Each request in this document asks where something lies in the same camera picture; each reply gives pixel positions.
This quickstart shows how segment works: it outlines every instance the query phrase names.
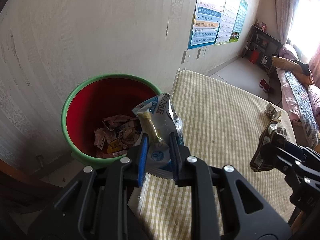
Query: red shoe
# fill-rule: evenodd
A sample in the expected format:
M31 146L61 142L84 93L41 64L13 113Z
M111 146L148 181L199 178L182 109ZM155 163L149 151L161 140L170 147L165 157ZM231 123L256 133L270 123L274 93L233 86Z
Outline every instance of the red shoe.
M270 85L268 83L265 83L264 86L263 86L263 91L265 91L266 93L269 92L269 89L270 89Z
M264 79L262 79L261 81L260 81L260 83L259 83L259 86L261 87L261 88L263 88L263 86L266 84L267 82L264 80Z

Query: red box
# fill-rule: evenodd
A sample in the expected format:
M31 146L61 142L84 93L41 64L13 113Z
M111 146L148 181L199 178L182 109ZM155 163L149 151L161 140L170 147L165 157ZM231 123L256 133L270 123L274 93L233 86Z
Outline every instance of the red box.
M250 60L253 64L255 64L255 63L257 62L257 59L258 59L258 57L259 57L259 54L260 54L259 51L254 50L254 51L252 52L249 60Z

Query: educational poster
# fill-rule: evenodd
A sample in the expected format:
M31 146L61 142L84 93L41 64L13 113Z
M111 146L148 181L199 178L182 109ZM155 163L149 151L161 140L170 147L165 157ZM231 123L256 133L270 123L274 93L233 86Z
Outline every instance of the educational poster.
M248 4L245 2L245 0L241 0L235 26L233 27L229 42L238 41L244 23L244 18L247 13L247 8Z
M216 42L226 0L197 0L188 49Z
M229 42L236 22L240 2L241 0L226 0L215 42L216 45Z

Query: blue circular logo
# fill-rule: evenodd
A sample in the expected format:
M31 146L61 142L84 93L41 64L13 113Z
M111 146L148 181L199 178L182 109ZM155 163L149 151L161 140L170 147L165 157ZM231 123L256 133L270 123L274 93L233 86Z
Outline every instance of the blue circular logo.
M164 158L164 154L163 152L160 151L155 151L151 154L151 158L155 161L155 162L160 162L163 160Z

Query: curtain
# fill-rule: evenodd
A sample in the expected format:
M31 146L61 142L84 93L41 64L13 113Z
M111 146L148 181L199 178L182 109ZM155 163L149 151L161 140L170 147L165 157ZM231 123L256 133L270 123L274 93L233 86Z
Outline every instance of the curtain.
M315 85L320 88L320 44L316 53L309 61L309 69L311 70Z
M280 41L285 44L288 39L291 22L299 0L276 0L276 21Z

